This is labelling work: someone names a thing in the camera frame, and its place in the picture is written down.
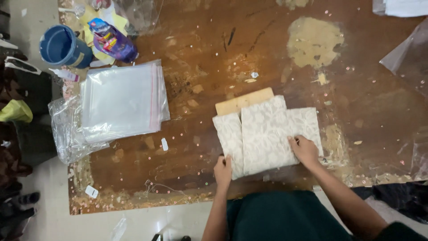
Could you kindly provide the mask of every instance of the paper tag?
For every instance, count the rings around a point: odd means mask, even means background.
[[[162,138],[162,148],[164,151],[168,150],[168,143],[166,142],[165,138]]]
[[[97,198],[98,196],[98,190],[88,185],[86,187],[85,193],[88,194],[91,198]]]

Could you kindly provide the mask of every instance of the plastic bottle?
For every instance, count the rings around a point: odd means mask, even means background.
[[[70,71],[63,70],[63,69],[49,69],[50,71],[54,72],[58,77],[64,78],[65,80],[79,82],[80,76],[73,74]]]

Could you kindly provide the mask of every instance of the worn table surface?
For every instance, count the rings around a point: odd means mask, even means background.
[[[320,160],[348,186],[428,179],[412,162],[424,98],[379,64],[422,18],[377,16],[371,1],[283,2],[165,0],[153,34],[136,40],[136,63],[162,59],[171,120],[70,165],[70,213],[212,200],[222,153],[214,105],[265,87],[288,108],[317,108]],[[233,181],[229,197],[315,184],[299,164]]]

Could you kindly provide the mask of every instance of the blue plastic container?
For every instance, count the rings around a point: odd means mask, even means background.
[[[40,39],[42,59],[51,65],[84,69],[92,62],[92,49],[78,39],[68,26],[54,25]]]

